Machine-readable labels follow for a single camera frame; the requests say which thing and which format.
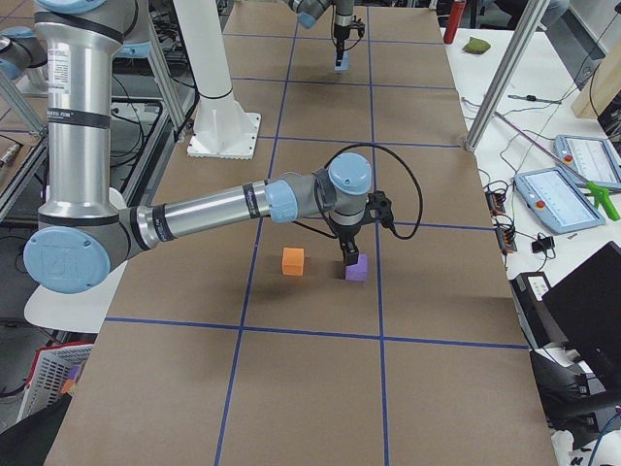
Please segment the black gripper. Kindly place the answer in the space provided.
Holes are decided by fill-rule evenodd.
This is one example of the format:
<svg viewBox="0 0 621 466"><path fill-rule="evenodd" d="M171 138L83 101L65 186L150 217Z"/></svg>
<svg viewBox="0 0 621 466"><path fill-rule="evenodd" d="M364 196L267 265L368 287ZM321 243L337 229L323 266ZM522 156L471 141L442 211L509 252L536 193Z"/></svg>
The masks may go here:
<svg viewBox="0 0 621 466"><path fill-rule="evenodd" d="M350 24L333 24L333 37L335 42L335 64L344 65L345 63L345 41L350 36Z"/></svg>
<svg viewBox="0 0 621 466"><path fill-rule="evenodd" d="M345 266L356 265L359 260L359 249L355 243L355 237L360 232L362 225L358 223L351 225L332 223L331 227L337 236L343 253L343 264Z"/></svg>

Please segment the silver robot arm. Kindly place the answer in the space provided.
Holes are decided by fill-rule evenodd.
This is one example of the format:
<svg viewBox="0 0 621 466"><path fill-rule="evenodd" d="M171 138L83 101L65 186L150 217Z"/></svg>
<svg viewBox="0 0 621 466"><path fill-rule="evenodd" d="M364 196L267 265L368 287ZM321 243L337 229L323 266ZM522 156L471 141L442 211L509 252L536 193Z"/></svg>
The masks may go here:
<svg viewBox="0 0 621 466"><path fill-rule="evenodd" d="M354 15L354 2L350 0L289 0L284 4L297 16L298 22L306 29L315 26L323 14L333 8L332 41L335 47L335 70L348 69L348 48L345 42L352 30L358 31L359 38L365 33L365 24Z"/></svg>
<svg viewBox="0 0 621 466"><path fill-rule="evenodd" d="M75 294L158 245L245 220L325 216L343 262L370 221L371 164L344 149L308 175L288 174L154 204L172 147L191 129L193 157L249 160L261 117L237 102L217 6L172 5L196 91L178 97L146 1L38 1L48 53L48 184L23 264L39 285Z"/></svg>

